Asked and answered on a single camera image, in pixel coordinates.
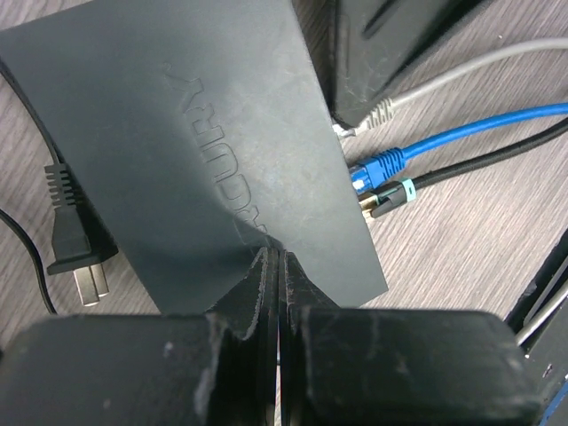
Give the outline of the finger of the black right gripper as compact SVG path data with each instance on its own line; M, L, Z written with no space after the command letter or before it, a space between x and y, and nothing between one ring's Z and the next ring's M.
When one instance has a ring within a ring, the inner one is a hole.
M330 110L355 128L486 1L335 1Z

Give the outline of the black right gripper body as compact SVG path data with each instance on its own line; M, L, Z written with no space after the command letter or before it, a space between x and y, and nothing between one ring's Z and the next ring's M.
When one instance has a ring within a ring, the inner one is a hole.
M538 425L567 423L567 240L561 239L506 322L525 352L542 405Z

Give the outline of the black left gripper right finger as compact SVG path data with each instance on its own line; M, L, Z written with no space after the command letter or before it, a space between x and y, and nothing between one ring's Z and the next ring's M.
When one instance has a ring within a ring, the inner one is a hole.
M532 425L540 417L525 355L489 312L342 308L287 251L279 297L286 425Z

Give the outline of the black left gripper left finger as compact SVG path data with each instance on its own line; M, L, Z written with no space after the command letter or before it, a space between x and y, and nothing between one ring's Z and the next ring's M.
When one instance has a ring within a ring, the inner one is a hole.
M271 425L279 254L198 315L75 315L1 360L4 425Z

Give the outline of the black network switch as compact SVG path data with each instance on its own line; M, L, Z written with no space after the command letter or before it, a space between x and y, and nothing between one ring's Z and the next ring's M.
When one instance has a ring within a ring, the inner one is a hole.
M203 312L256 252L334 302L386 281L288 1L92 1L1 62L157 308Z

